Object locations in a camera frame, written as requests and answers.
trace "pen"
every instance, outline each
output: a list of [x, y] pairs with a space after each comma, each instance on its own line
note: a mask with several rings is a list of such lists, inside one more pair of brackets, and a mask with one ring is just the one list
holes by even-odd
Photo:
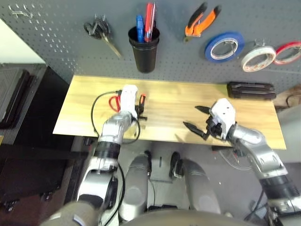
[[136, 28], [137, 28], [137, 40], [138, 42], [144, 42], [144, 24], [143, 24], [143, 16], [136, 16]]
[[146, 5], [146, 17], [145, 17], [145, 35], [144, 40], [146, 42], [151, 41], [152, 29], [155, 18], [155, 4], [147, 3]]

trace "gray pegboard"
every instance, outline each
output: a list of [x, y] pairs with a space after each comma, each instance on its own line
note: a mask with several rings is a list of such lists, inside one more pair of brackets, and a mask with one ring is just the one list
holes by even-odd
[[[270, 82], [278, 92], [301, 83], [301, 61], [289, 65], [270, 65], [259, 72], [245, 73], [240, 67], [241, 58], [253, 47], [255, 39], [278, 47], [292, 40], [301, 40], [300, 0], [211, 0], [205, 14], [216, 5], [222, 5], [217, 20], [201, 38], [183, 43], [184, 28], [199, 0], [161, 0], [156, 2], [157, 27], [160, 43], [157, 51], [156, 69], [150, 74], [137, 71], [127, 32], [135, 25], [135, 15], [145, 14], [147, 0], [8, 0], [2, 1], [1, 18], [45, 62], [67, 82], [72, 75], [89, 74], [121, 78], [228, 82]], [[25, 4], [33, 18], [20, 16], [17, 20], [9, 14]], [[89, 37], [85, 22], [94, 16], [105, 14], [111, 25], [113, 42], [123, 55], [118, 59], [101, 40]], [[247, 43], [238, 59], [213, 64], [204, 57], [208, 40], [225, 31], [240, 31]]]

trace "red tape roll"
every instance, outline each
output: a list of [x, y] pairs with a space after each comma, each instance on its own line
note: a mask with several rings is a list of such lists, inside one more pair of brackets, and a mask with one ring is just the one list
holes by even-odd
[[[287, 58], [284, 59], [277, 59], [277, 57], [279, 56], [280, 53], [282, 53], [283, 51], [289, 49], [289, 48], [299, 48], [298, 52], [292, 56], [288, 56]], [[301, 41], [292, 41], [289, 42], [281, 47], [279, 47], [276, 50], [276, 58], [274, 60], [274, 64], [276, 65], [286, 65], [286, 64], [290, 64], [294, 61], [296, 61], [297, 59], [299, 59], [301, 57]]]

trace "red pen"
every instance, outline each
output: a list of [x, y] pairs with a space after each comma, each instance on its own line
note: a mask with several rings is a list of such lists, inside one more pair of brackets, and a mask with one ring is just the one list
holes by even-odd
[[155, 19], [155, 3], [147, 3], [144, 41], [150, 42]]

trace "wooden table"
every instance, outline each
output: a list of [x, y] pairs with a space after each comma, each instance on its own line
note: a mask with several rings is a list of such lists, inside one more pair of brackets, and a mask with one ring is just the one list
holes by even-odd
[[[219, 98], [228, 97], [226, 85], [114, 79], [75, 75], [57, 119], [53, 133], [96, 137], [90, 120], [91, 105], [95, 98], [108, 91], [122, 89], [126, 84], [138, 87], [137, 101], [146, 94], [140, 139], [228, 146], [228, 143], [210, 137], [204, 141], [190, 132], [183, 121], [206, 130], [208, 115], [194, 108], [196, 105], [212, 106]], [[108, 100], [112, 95], [98, 100], [94, 108], [94, 122], [99, 133], [103, 123], [115, 112]], [[286, 149], [274, 105], [271, 101], [229, 99], [236, 109], [236, 121], [245, 127], [261, 131], [271, 148]], [[125, 138], [133, 138], [131, 128]]]

